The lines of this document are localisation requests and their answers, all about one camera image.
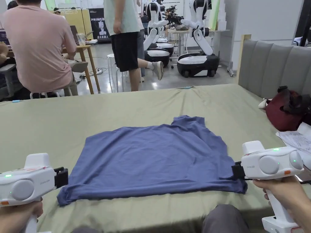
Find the person's right hand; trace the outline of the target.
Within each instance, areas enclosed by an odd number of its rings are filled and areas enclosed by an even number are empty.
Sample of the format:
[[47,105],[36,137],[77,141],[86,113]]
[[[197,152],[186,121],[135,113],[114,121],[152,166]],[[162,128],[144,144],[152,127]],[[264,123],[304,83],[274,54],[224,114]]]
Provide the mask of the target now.
[[284,177],[279,181],[253,180],[253,183],[263,189],[267,200],[269,200],[267,191],[271,191],[295,223],[305,233],[311,232],[311,201],[296,177]]

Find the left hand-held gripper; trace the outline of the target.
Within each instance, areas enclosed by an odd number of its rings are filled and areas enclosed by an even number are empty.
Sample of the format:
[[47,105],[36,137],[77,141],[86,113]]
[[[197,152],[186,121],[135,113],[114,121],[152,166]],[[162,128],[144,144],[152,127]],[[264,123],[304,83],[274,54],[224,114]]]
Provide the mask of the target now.
[[[53,168],[47,153],[30,154],[23,168],[1,172],[0,207],[39,201],[45,194],[68,184],[68,169]],[[20,233],[36,233],[38,218],[32,216]]]

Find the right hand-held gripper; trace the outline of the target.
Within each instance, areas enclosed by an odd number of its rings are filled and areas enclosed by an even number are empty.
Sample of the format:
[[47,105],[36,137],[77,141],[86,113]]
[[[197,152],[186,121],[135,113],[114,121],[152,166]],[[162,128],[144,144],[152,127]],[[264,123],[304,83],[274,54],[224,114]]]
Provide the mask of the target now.
[[[260,141],[242,145],[244,156],[232,166],[233,179],[273,180],[296,176],[304,171],[303,161],[297,149],[277,147],[265,149]],[[287,210],[267,190],[274,216],[262,218],[265,231],[269,233],[303,233]]]

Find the person's left hand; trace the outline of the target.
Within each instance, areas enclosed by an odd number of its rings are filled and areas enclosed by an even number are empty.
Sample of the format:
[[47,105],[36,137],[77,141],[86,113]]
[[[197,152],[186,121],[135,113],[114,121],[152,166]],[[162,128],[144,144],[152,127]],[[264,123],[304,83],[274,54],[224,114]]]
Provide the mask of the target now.
[[42,198],[24,205],[0,208],[0,232],[20,233],[32,216],[39,218],[43,214]]

